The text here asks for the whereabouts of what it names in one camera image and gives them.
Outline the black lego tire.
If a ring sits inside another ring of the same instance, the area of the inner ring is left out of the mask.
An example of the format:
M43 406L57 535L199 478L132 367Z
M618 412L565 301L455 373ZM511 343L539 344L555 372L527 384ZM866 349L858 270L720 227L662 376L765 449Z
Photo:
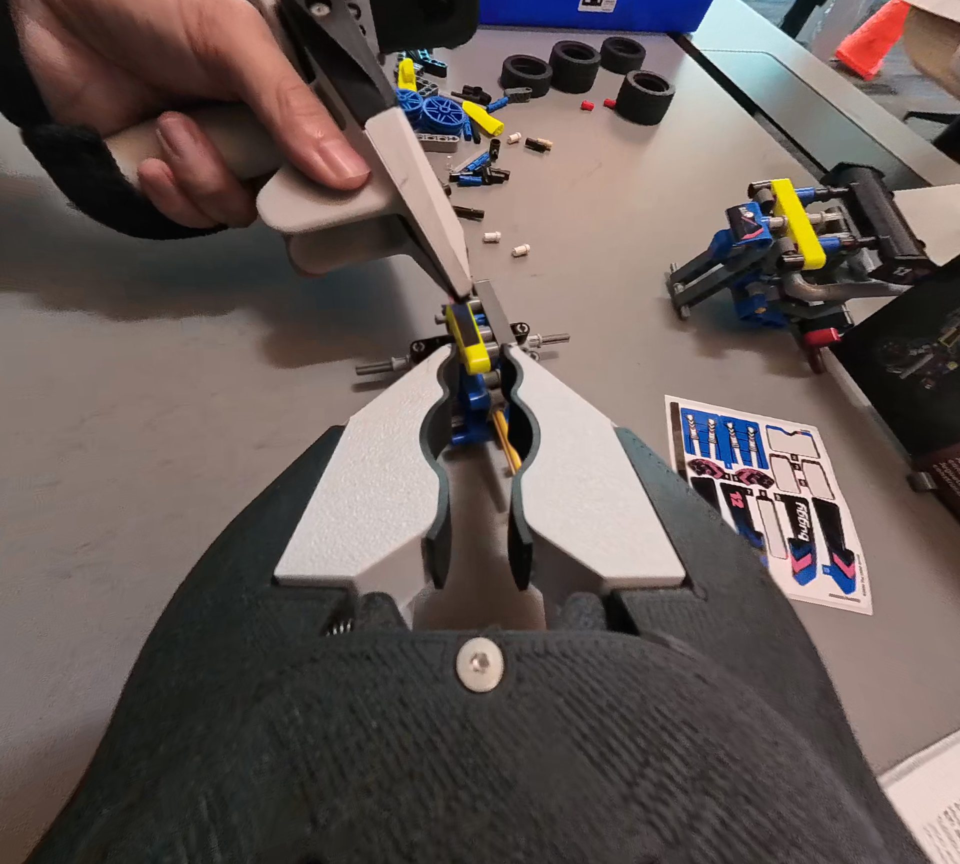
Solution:
M586 94L594 86L601 54L592 45L573 39L554 44L549 57L550 86L569 94Z
M501 64L499 85L503 90L527 89L532 99L546 96L553 83L551 64L531 54L510 54Z
M646 54L642 42L626 35L610 35L599 50L600 66L609 73L626 76L643 69Z
M644 69L632 70L623 78L614 110L630 123L654 127L663 121L675 94L676 88L667 78Z

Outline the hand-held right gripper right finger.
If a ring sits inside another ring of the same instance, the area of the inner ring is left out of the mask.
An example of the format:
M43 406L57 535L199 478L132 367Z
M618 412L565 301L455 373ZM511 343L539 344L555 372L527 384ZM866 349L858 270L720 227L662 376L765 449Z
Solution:
M511 477L510 572L556 625L578 594L675 590L681 558L618 427L516 344L501 350Z

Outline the orange traffic cone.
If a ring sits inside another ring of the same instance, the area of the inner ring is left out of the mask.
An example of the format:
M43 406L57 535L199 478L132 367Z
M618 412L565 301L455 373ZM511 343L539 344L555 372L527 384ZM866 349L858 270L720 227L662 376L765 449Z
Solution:
M902 38L909 6L889 0L838 45L835 61L863 81L877 78L892 48Z

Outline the black instruction booklet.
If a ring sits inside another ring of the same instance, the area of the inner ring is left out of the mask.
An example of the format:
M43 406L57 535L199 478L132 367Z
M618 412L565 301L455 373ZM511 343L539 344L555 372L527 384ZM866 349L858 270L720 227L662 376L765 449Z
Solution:
M959 514L959 257L846 330L830 352L901 447L908 483Z

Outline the blue yellow lego axle assembly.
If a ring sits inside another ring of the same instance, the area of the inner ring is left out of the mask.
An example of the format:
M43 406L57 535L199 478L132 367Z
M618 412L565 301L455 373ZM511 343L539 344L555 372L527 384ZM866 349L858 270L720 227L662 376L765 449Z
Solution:
M570 334L536 333L526 321L511 321L488 280L480 281L465 302L444 305L435 316L435 324L440 329L438 334L414 340L403 355L356 365L355 374L397 377L450 346L456 367L451 445L461 447L495 441L505 456L510 475L517 475L522 456L509 438L511 401L501 384L501 352L505 345L513 344L539 361L542 350L567 344Z

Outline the white printed paper sheet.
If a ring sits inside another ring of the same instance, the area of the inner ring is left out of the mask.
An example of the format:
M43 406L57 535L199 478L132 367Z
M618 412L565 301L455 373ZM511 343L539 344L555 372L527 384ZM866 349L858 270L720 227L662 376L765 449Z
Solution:
M880 775L918 846L935 863L959 862L959 731Z

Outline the lego sticker sheet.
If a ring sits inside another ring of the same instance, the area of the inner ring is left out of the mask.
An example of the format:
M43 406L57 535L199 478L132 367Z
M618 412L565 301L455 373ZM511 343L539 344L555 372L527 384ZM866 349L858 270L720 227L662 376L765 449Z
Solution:
M863 545L818 428L671 394L664 407L674 470L784 595L870 617Z

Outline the brown cardboard box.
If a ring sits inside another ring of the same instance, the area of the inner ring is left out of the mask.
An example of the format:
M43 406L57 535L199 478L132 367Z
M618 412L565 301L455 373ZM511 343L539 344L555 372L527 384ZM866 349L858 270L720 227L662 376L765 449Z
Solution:
M911 64L959 98L959 0L904 0L903 45Z

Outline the yellow lego beam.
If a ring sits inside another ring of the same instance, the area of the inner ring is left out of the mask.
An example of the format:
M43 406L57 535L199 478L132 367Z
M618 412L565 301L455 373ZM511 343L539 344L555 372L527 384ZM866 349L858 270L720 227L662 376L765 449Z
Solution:
M488 138L499 138L503 134L504 123L495 114L489 113L485 106L463 99L461 107L471 125L474 125L480 133Z

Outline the person's left hand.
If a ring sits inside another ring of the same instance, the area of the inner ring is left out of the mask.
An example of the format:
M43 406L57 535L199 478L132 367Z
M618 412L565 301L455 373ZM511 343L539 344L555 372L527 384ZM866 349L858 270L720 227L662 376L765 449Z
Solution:
M283 156L339 191L370 169L246 0L14 0L23 57L46 105L45 123L21 128L36 151L42 130L108 138L156 120L159 157L139 163L133 208L86 215L122 234L177 239L244 228L258 217L252 183L239 180L184 108L243 102Z

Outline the pile of small lego pieces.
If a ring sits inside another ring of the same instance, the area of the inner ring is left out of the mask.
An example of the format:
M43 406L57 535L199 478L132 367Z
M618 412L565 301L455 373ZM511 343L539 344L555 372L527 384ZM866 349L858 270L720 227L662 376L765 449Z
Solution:
M435 59L430 51L422 50L400 53L397 58L397 63L394 66L394 89L407 88L416 90L422 97L437 94L443 95L456 99L460 104L466 99L485 107L490 114L494 114L495 116L510 106L525 104L534 100L531 98L531 92L527 88L516 88L506 91L500 86L502 94L500 97L494 98L486 92L483 86L469 84L465 84L459 91L445 95L441 92L438 84L428 78L430 75L436 78L442 78L447 75L447 66L442 61ZM500 154L503 147L515 147L520 144L524 146L524 139L528 137L544 138L535 135L522 135L520 142L509 146L503 141L503 139L509 135L505 128L499 137L493 138L487 137L479 131L472 125L471 121L469 121L469 123L472 130L471 139L434 135L414 130L413 128L415 137L421 145L421 148L426 152L432 153L455 154L462 141L471 141L479 144L486 140L487 143L484 150L480 150L477 154L467 158L447 172L447 182L442 185L447 196L451 196L453 186L467 188L505 184L510 179L510 172L499 165ZM533 150L528 151L541 155L549 154L549 152L540 153L534 152Z

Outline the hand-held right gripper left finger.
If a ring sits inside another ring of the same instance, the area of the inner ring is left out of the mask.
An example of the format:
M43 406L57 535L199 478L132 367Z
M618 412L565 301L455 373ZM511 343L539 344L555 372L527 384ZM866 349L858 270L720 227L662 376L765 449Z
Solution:
M450 571L450 479L458 358L451 344L351 416L274 571L281 586L388 595L412 604Z

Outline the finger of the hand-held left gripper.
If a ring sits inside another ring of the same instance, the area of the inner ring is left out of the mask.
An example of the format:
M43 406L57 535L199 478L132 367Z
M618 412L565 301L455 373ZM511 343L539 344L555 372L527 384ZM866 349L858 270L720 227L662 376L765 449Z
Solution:
M462 224L401 108L394 105L370 117L366 140L438 282L457 302L466 301L474 293L474 277Z

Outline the blue lego engine assembly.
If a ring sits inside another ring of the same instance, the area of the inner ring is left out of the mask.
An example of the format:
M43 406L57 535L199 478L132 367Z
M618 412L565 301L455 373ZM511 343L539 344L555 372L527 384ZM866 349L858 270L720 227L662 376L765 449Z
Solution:
M848 302L895 298L939 269L879 169L842 162L811 187L753 182L707 249L671 265L665 285L681 320L723 291L738 320L787 330L816 375L853 326Z

